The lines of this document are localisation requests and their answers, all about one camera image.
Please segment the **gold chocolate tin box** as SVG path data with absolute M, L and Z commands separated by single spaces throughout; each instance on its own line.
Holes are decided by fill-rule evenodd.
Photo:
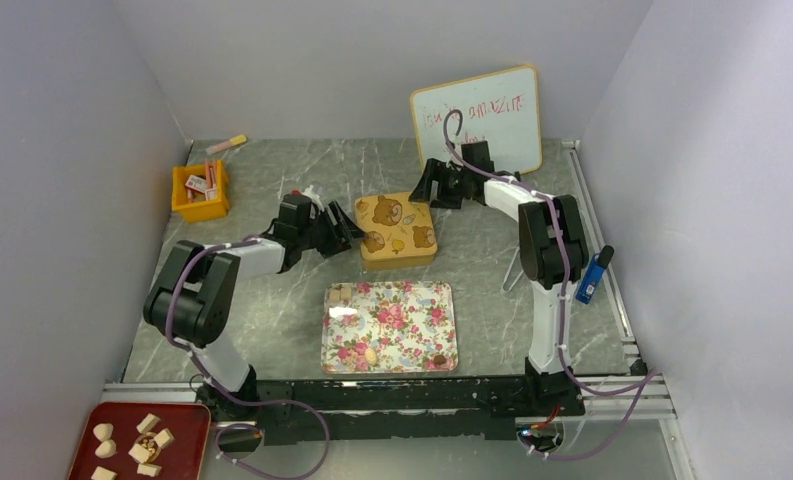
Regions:
M 420 267 L 430 264 L 438 253 L 434 248 L 415 248 L 406 245 L 398 253 L 390 244 L 382 249 L 370 252 L 365 246 L 361 248 L 361 263 L 366 271 L 385 271 L 401 268 Z

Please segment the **silver tin lid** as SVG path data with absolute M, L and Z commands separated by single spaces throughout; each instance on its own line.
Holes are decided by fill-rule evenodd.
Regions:
M 353 208 L 365 233 L 361 258 L 370 263 L 433 259 L 438 250 L 429 206 L 409 200 L 409 192 L 359 197 Z

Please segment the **floral rectangular tray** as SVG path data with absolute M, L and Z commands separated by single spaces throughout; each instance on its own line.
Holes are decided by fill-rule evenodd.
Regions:
M 353 288 L 352 298 L 329 304 L 329 292 Z M 378 362 L 364 358 L 374 349 Z M 445 365 L 433 364 L 442 354 Z M 450 372 L 459 363 L 454 299 L 441 281 L 337 283 L 326 289 L 321 365 L 329 374 Z

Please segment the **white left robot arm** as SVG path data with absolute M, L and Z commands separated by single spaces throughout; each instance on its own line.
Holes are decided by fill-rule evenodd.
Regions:
M 238 283 L 285 273 L 308 250 L 332 257 L 364 236 L 338 202 L 294 191 L 258 235 L 213 245 L 177 242 L 145 299 L 143 319 L 191 358 L 208 387 L 220 392 L 223 412 L 246 419 L 258 405 L 257 373 L 225 332 Z

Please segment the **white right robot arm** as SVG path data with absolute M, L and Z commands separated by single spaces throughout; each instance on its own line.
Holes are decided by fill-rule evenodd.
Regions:
M 497 170 L 486 141 L 466 144 L 455 156 L 426 160 L 409 200 L 450 210 L 473 200 L 516 222 L 519 261 L 534 295 L 528 364 L 539 375 L 573 379 L 568 316 L 589 260 L 576 198 L 541 192 L 518 172 Z

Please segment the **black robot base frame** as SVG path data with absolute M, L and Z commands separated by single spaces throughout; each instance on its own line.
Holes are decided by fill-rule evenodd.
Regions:
M 214 421 L 252 422 L 269 446 L 332 440 L 478 436 L 511 440 L 517 428 L 550 416 L 580 417 L 580 390 L 567 379 L 520 375 L 415 379 L 261 380 L 259 407 L 214 387 L 194 388 Z

